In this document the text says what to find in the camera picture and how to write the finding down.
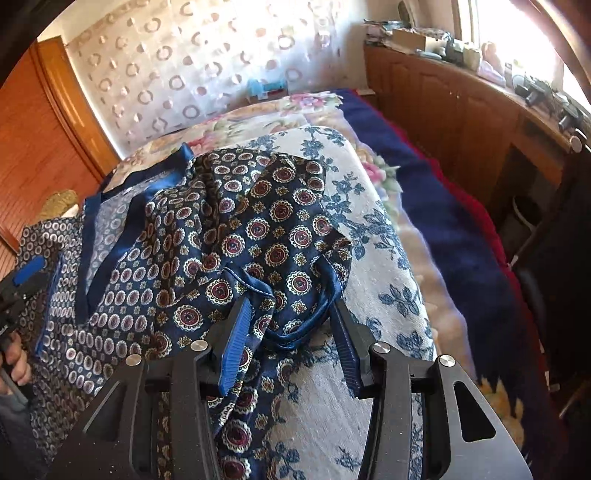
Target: gray sleeve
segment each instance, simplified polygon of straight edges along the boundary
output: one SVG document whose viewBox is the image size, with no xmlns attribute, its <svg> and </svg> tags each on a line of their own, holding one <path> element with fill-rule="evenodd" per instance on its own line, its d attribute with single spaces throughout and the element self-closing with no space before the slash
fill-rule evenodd
<svg viewBox="0 0 591 480">
<path fill-rule="evenodd" d="M 29 408 L 14 395 L 0 395 L 0 422 L 14 454 L 35 478 L 43 478 L 47 465 L 35 445 Z"/>
</svg>

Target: cardboard box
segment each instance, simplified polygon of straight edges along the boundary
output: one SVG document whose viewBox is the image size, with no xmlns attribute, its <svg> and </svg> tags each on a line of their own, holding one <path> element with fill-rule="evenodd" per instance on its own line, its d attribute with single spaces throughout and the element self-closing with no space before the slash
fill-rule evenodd
<svg viewBox="0 0 591 480">
<path fill-rule="evenodd" d="M 446 45 L 443 40 L 399 29 L 392 30 L 391 41 L 411 51 L 419 49 L 434 52 L 437 47 L 445 47 Z"/>
</svg>

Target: human hand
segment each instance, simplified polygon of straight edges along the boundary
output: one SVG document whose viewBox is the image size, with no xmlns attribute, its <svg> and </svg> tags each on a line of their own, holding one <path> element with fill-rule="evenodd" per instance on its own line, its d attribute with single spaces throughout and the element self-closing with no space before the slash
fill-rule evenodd
<svg viewBox="0 0 591 480">
<path fill-rule="evenodd" d="M 27 353 L 22 349 L 21 337 L 17 332 L 11 333 L 12 343 L 4 352 L 8 365 L 12 365 L 11 378 L 19 387 L 31 381 L 31 366 L 27 361 Z M 0 355 L 0 368 L 2 368 L 2 355 Z M 0 379 L 0 395 L 11 395 L 12 391 Z"/>
</svg>

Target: patterned garment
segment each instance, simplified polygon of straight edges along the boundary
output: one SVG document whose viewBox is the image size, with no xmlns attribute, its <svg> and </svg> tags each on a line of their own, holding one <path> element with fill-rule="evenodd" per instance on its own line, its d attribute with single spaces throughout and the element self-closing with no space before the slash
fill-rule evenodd
<svg viewBox="0 0 591 480">
<path fill-rule="evenodd" d="M 40 250 L 56 272 L 45 318 L 43 302 L 36 300 L 21 318 L 25 341 L 35 350 L 34 436 L 51 459 L 122 359 L 178 352 L 203 338 L 245 296 L 254 316 L 236 383 L 225 398 L 209 399 L 209 406 L 226 473 L 235 464 L 228 459 L 249 469 L 258 462 L 265 472 L 262 445 L 288 385 L 293 349 L 341 295 L 351 243 L 320 205 L 322 162 L 241 148 L 191 159 L 183 146 L 159 168 L 173 166 L 131 200 L 123 229 L 121 199 L 128 192 L 118 197 L 106 226 L 116 232 L 108 242 L 103 235 L 100 243 L 109 252 L 97 268 L 92 251 L 102 235 L 95 231 L 100 196 L 87 201 L 83 218 L 23 231 L 20 263 Z M 91 268 L 95 273 L 87 276 Z M 278 352 L 258 348 L 263 336 Z M 163 396 L 163 478 L 172 470 L 167 409 Z"/>
</svg>

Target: red fabric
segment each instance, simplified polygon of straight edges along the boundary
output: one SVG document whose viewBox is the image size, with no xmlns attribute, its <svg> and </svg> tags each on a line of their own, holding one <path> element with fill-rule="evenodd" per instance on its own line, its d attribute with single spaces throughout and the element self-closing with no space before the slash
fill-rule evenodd
<svg viewBox="0 0 591 480">
<path fill-rule="evenodd" d="M 370 108 L 374 108 L 369 102 L 367 102 L 367 100 L 365 100 L 362 96 L 360 96 L 356 90 L 354 90 L 354 92 L 365 103 L 367 103 Z M 506 277 L 509 280 L 509 283 L 511 284 L 511 287 L 513 288 L 513 292 L 515 294 L 515 297 L 517 298 L 517 301 L 520 303 L 524 317 L 527 320 L 526 324 L 528 326 L 528 330 L 530 331 L 532 338 L 534 338 L 536 340 L 536 342 L 539 343 L 540 337 L 538 335 L 538 329 L 534 323 L 534 316 L 532 315 L 529 307 L 527 306 L 527 303 L 525 302 L 525 300 L 523 298 L 523 295 L 521 293 L 521 286 L 519 284 L 519 280 L 517 280 L 517 277 L 515 276 L 515 274 L 509 269 L 509 266 L 507 264 L 507 259 L 505 256 L 505 251 L 504 251 L 503 245 L 501 243 L 501 239 L 500 239 L 499 235 L 496 233 L 495 225 L 494 225 L 494 223 L 492 223 L 492 219 L 488 215 L 488 212 L 486 211 L 486 208 L 484 207 L 484 205 L 481 204 L 478 200 L 476 200 L 472 195 L 465 192 L 461 187 L 459 187 L 458 185 L 453 183 L 451 180 L 449 180 L 443 174 L 443 171 L 441 170 L 439 162 L 437 160 L 435 160 L 434 158 L 426 157 L 423 154 L 423 152 L 421 152 L 418 148 L 416 148 L 410 142 L 410 140 L 408 139 L 408 136 L 406 135 L 406 132 L 404 130 L 402 130 L 398 125 L 396 125 L 395 123 L 391 122 L 386 117 L 384 117 L 382 112 L 380 112 L 379 110 L 377 110 L 375 108 L 374 108 L 374 110 L 376 110 L 377 113 L 380 115 L 380 117 L 386 123 L 388 123 L 388 125 L 392 128 L 392 130 L 394 130 L 396 132 L 396 134 L 401 138 L 401 140 L 405 144 L 407 144 L 416 153 L 417 157 L 422 158 L 424 161 L 429 163 L 429 165 L 431 166 L 431 169 L 433 171 L 433 174 L 437 177 L 437 179 L 443 184 L 443 186 L 447 189 L 447 191 L 450 192 L 456 198 L 456 200 L 458 202 L 460 202 L 463 205 L 463 207 L 470 213 L 470 215 L 472 216 L 472 218 L 476 222 L 477 226 L 482 231 L 482 234 L 484 235 L 492 252 L 494 253 L 496 261 L 499 264 L 499 268 L 506 275 Z M 544 361 L 544 357 L 542 355 L 540 355 L 539 363 L 540 363 L 540 370 L 542 370 L 542 372 L 546 372 L 546 370 L 548 370 L 548 369 L 547 369 L 546 363 Z"/>
</svg>

